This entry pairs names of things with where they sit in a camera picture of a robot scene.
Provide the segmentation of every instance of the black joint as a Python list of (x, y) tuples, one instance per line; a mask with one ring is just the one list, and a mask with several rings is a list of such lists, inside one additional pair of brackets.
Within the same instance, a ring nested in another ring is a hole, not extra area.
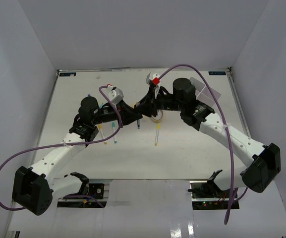
[(205, 122), (206, 117), (214, 113), (214, 110), (198, 100), (195, 101), (195, 105), (191, 108), (192, 109), (181, 110), (180, 117), (187, 125), (199, 131), (201, 123)]
[(196, 100), (196, 88), (187, 78), (178, 78), (172, 83), (174, 98), (184, 104), (193, 103)]
[(79, 117), (86, 123), (92, 123), (95, 117), (98, 115), (99, 105), (98, 101), (94, 97), (86, 97), (82, 99), (80, 108), (78, 110)]
[(93, 141), (94, 138), (99, 133), (98, 128), (92, 123), (84, 123), (82, 120), (74, 120), (72, 128), (70, 128), (69, 133), (76, 133), (80, 135), (81, 139), (86, 142)]

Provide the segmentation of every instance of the small red object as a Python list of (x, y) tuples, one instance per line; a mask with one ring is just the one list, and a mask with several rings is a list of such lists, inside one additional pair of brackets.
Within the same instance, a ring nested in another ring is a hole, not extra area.
[(160, 82), (160, 80), (158, 78), (154, 78), (153, 79), (153, 84), (154, 85), (157, 85), (159, 82)]

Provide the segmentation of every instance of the blue label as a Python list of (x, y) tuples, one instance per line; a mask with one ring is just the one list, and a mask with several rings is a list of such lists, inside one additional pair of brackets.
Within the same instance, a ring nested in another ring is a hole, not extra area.
[(209, 71), (209, 75), (226, 75), (224, 71)]

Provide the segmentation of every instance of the white table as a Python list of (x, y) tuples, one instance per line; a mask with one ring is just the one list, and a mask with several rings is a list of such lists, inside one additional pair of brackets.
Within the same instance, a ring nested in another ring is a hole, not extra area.
[[(124, 92), (129, 105), (147, 92), (145, 83), (150, 71), (164, 69), (124, 69), (83, 71), (76, 76), (59, 77), (45, 121), (40, 145), (60, 142), (71, 127), (81, 100), (88, 94), (105, 103), (98, 88), (108, 83)], [(210, 86), (221, 94), (219, 103), (227, 121), (246, 130), (232, 80), (227, 75), (209, 76)], [(162, 86), (172, 92), (172, 82), (179, 77), (200, 77), (190, 70), (175, 70), (165, 76)], [(111, 123), (103, 124), (105, 135), (112, 133)], [(229, 151), (212, 138), (187, 126), (179, 112), (165, 112), (158, 145), (154, 146), (156, 124), (149, 118), (122, 128), (113, 140), (90, 145), (69, 162), (58, 177), (77, 171), (90, 179), (167, 179), (115, 180), (110, 185), (105, 209), (56, 208), (53, 202), (40, 217), (27, 212), (13, 213), (10, 231), (22, 237), (281, 237), (286, 236), (286, 213), (272, 183), (264, 193), (249, 191), (232, 210), (229, 224), (223, 225), (224, 210), (192, 211), (188, 182), (170, 179), (207, 179), (213, 171), (230, 167)], [(36, 153), (35, 162), (49, 150)], [(235, 158), (235, 167), (242, 163)], [(115, 201), (126, 201), (118, 206)]]

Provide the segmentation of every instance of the white plastic part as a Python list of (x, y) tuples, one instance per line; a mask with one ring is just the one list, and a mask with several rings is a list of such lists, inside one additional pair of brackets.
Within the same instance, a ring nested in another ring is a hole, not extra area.
[(113, 88), (114, 88), (114, 87), (113, 87), (112, 85), (110, 85), (110, 84), (107, 85), (107, 91), (108, 91), (108, 92), (112, 91)]
[(53, 201), (79, 192), (81, 185), (81, 180), (71, 175), (65, 178), (54, 179), (53, 184), (50, 184), (50, 188), (53, 190)]
[(114, 104), (118, 104), (123, 98), (123, 92), (119, 88), (116, 88), (109, 92), (109, 100)]
[[(80, 139), (80, 136), (75, 133), (68, 133), (63, 143), (72, 142), (85, 142)], [(52, 150), (48, 155), (42, 158), (31, 167), (32, 171), (38, 175), (46, 175), (45, 179), (49, 184), (52, 183), (55, 176), (62, 170), (62, 168), (79, 152), (85, 149), (85, 145), (65, 145), (63, 147), (57, 147)]]
[[(151, 81), (153, 81), (155, 78), (159, 78), (160, 75), (157, 74), (157, 73), (149, 73), (146, 77), (146, 83), (149, 85)], [(159, 92), (159, 89), (161, 88), (161, 80), (160, 82), (156, 85), (156, 88), (155, 88), (155, 98), (157, 98), (157, 95), (158, 95), (158, 92)]]
[[(260, 155), (264, 150), (263, 144), (251, 139), (233, 126), (228, 126), (228, 128), (231, 135), (234, 154), (249, 167), (254, 161), (252, 156)], [(217, 113), (208, 115), (206, 121), (200, 124), (199, 131), (214, 138), (226, 148), (229, 148), (225, 126)]]
[[(246, 170), (246, 166), (242, 166), (234, 169), (234, 187), (246, 187), (242, 180), (242, 176), (240, 173)], [(221, 171), (216, 178), (214, 179), (214, 183), (221, 189), (222, 191), (230, 189), (231, 182), (231, 171)]]

